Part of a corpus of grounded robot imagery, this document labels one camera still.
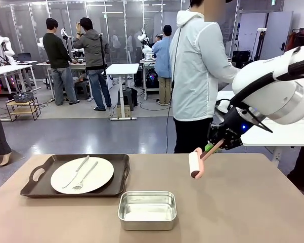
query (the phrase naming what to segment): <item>round plate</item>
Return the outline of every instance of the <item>round plate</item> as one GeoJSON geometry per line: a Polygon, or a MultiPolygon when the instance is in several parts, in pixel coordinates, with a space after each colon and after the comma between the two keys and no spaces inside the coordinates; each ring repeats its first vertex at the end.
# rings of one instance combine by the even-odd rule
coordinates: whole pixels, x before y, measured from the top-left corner
{"type": "Polygon", "coordinates": [[[55,170],[51,177],[52,187],[56,191],[64,194],[81,194],[94,191],[102,187],[113,176],[114,168],[108,160],[104,158],[90,157],[89,160],[79,170],[75,179],[66,188],[63,188],[73,179],[76,173],[76,169],[80,166],[84,159],[85,157],[71,160],[70,162],[65,163],[57,170],[55,170]],[[97,161],[98,164],[96,167],[83,181],[83,187],[80,190],[73,189],[73,187],[83,179],[86,173],[92,168],[92,166],[94,166],[97,161]]]}

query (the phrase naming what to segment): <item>black hair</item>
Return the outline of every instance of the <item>black hair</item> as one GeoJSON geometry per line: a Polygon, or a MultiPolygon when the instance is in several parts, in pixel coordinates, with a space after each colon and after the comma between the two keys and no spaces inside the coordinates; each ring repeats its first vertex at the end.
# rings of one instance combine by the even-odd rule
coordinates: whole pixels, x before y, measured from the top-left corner
{"type": "Polygon", "coordinates": [[[194,6],[199,7],[203,3],[203,1],[204,0],[190,0],[190,6],[191,7],[194,7],[194,6]]]}
{"type": "Polygon", "coordinates": [[[163,32],[166,36],[170,36],[172,34],[172,27],[167,24],[166,26],[164,26],[163,32]]]}
{"type": "Polygon", "coordinates": [[[52,19],[52,18],[48,18],[46,20],[46,27],[47,29],[49,30],[52,30],[54,29],[55,27],[59,27],[59,23],[55,20],[55,19],[52,19]]]}
{"type": "Polygon", "coordinates": [[[89,18],[83,17],[80,20],[80,25],[83,27],[84,30],[93,29],[92,21],[89,18]]]}

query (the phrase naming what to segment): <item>person in blue shirt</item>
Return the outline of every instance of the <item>person in blue shirt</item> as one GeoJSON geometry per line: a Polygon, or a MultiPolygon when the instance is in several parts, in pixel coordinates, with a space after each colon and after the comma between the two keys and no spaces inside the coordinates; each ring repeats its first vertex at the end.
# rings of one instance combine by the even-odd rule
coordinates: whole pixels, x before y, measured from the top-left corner
{"type": "Polygon", "coordinates": [[[155,71],[158,75],[159,81],[159,105],[170,105],[171,100],[171,83],[172,83],[172,72],[170,65],[170,44],[171,44],[171,34],[172,27],[166,25],[163,28],[164,37],[162,40],[159,40],[152,47],[152,51],[156,53],[156,63],[155,71]]]}

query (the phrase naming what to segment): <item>gray hooded jacket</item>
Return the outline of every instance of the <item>gray hooded jacket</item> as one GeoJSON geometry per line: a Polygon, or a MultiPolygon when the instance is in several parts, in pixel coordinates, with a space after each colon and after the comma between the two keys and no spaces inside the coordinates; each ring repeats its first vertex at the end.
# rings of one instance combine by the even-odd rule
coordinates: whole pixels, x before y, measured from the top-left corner
{"type": "MultiPolygon", "coordinates": [[[[84,48],[87,70],[103,69],[101,45],[96,30],[90,29],[80,39],[76,38],[73,46],[76,49],[84,48]]],[[[102,37],[102,46],[104,53],[109,54],[109,44],[104,37],[102,37]]]]}

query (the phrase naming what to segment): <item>white jacket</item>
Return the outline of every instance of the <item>white jacket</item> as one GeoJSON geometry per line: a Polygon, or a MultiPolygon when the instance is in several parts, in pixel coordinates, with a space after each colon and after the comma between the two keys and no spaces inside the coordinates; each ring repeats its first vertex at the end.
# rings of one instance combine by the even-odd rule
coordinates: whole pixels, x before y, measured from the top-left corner
{"type": "Polygon", "coordinates": [[[173,116],[180,121],[213,117],[218,81],[231,83],[238,69],[228,62],[216,22],[205,22],[197,12],[179,11],[177,25],[170,46],[173,116]]]}

